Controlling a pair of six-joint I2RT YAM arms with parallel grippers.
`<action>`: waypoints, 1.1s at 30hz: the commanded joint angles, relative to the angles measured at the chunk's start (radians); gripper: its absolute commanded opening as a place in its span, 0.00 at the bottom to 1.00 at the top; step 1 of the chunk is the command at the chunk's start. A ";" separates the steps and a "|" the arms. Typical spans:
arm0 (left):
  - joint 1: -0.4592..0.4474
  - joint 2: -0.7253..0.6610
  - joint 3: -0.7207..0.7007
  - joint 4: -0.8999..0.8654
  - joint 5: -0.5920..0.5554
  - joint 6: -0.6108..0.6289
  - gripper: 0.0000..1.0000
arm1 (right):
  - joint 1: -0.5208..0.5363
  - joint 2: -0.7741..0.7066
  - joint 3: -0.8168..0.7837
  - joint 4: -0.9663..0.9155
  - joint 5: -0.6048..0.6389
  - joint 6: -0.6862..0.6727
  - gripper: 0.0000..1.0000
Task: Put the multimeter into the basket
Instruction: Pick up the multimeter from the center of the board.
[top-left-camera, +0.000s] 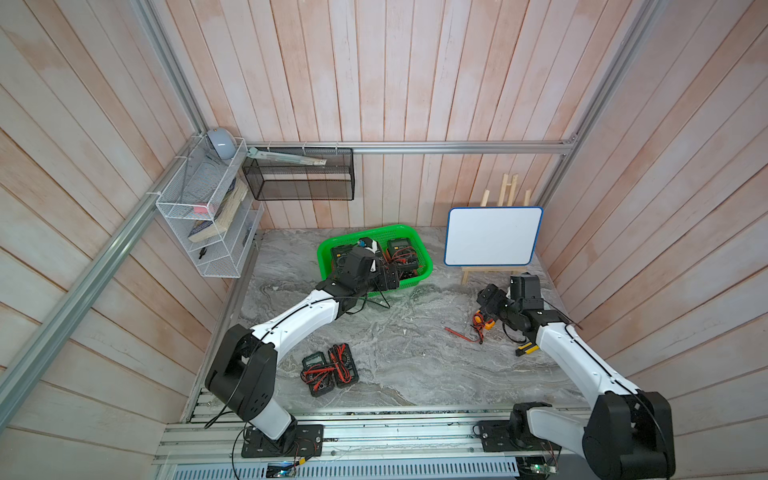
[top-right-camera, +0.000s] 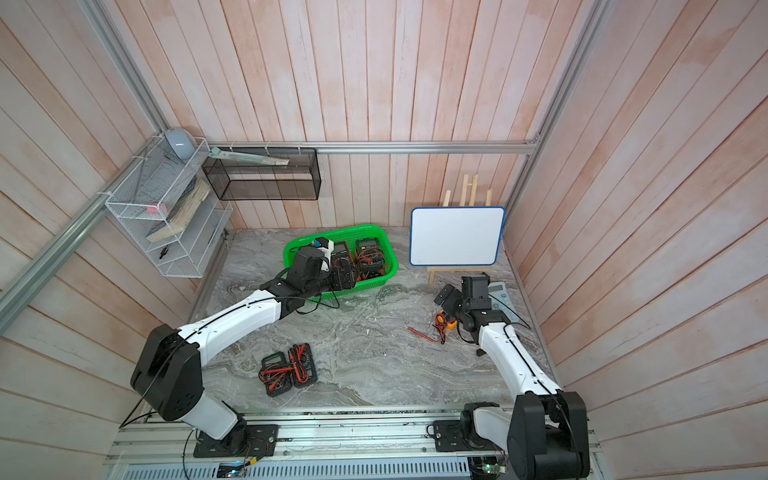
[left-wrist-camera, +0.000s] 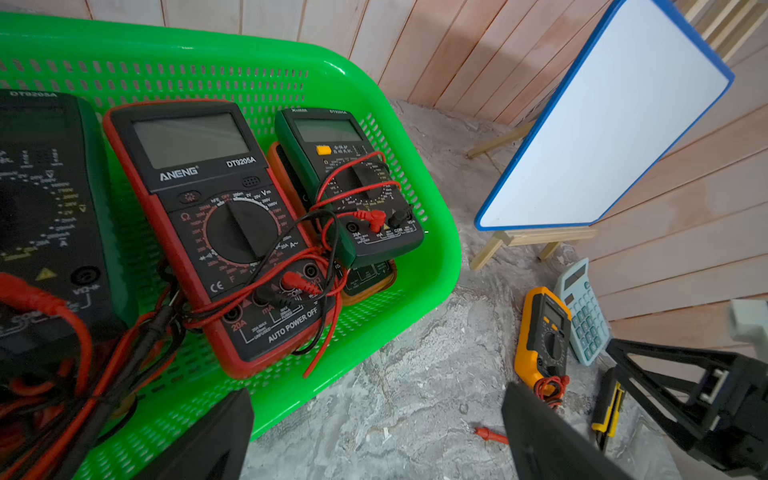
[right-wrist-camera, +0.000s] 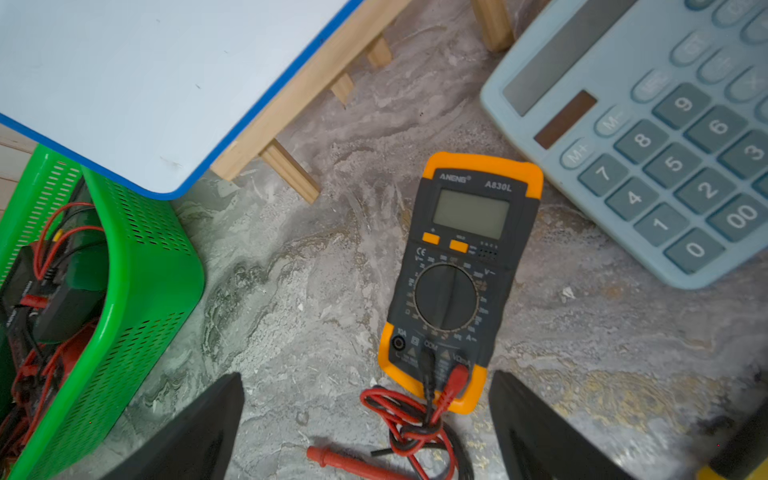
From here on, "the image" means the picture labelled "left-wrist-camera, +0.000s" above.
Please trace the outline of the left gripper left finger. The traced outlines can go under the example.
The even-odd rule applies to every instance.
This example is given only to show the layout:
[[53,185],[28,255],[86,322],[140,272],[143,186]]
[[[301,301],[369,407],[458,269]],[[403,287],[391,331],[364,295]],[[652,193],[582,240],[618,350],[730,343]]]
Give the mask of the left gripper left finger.
[[135,477],[238,479],[253,423],[254,412],[248,390],[233,391]]

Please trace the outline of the yellow black multimeter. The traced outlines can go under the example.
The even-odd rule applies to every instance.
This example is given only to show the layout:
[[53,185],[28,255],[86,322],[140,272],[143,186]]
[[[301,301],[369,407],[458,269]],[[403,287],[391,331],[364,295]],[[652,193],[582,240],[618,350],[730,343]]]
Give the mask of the yellow black multimeter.
[[514,370],[537,398],[552,410],[562,406],[570,377],[567,353],[572,314],[546,287],[525,298]]

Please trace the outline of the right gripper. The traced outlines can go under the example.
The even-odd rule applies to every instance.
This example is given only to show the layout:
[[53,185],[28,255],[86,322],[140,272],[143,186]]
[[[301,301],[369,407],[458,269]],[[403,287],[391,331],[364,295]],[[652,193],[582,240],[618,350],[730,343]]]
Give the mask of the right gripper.
[[[767,475],[767,364],[741,354],[613,339],[619,382],[689,455],[731,477]],[[697,367],[695,380],[640,358]]]

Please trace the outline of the orange multimeter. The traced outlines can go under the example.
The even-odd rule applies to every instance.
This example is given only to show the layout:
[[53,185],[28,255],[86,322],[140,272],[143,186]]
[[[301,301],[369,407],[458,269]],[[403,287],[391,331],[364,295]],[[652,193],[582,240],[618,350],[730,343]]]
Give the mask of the orange multimeter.
[[[269,147],[267,162],[297,215],[306,214],[310,207],[308,194],[278,142],[273,142]],[[348,271],[347,282],[342,290],[342,304],[344,306],[359,304],[389,289],[396,279],[397,267],[393,260],[351,269]]]

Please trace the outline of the red ANENG multimeter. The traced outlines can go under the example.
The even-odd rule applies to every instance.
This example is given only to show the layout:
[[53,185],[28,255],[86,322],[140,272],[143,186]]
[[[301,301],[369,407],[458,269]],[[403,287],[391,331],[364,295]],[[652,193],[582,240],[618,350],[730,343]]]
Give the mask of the red ANENG multimeter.
[[240,107],[140,102],[110,109],[103,128],[185,296],[184,325],[222,369],[245,379],[317,348],[340,281]]

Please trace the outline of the green DT9205A multimeter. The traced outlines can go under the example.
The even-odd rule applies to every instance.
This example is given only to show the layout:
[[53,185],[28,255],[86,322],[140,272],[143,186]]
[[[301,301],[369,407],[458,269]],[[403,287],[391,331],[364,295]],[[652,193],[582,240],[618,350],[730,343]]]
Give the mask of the green DT9205A multimeter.
[[325,213],[318,233],[336,248],[341,266],[369,266],[421,246],[425,233],[413,205],[392,177],[390,162],[350,112],[283,109],[275,132],[309,209]]

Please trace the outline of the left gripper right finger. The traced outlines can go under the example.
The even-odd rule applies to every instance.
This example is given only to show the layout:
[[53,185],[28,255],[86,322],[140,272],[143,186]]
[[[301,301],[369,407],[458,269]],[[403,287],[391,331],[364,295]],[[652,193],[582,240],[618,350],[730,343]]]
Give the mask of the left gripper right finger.
[[520,479],[627,479],[527,386],[510,382],[501,408]]

